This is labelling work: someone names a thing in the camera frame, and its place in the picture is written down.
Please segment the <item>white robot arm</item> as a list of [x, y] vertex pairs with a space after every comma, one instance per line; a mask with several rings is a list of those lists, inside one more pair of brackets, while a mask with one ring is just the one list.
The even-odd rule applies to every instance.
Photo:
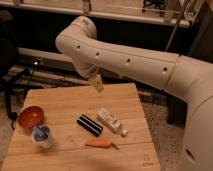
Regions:
[[86, 79], [104, 68], [163, 90], [187, 103], [180, 171], [213, 171], [213, 64], [97, 39], [96, 26], [79, 16], [55, 40]]

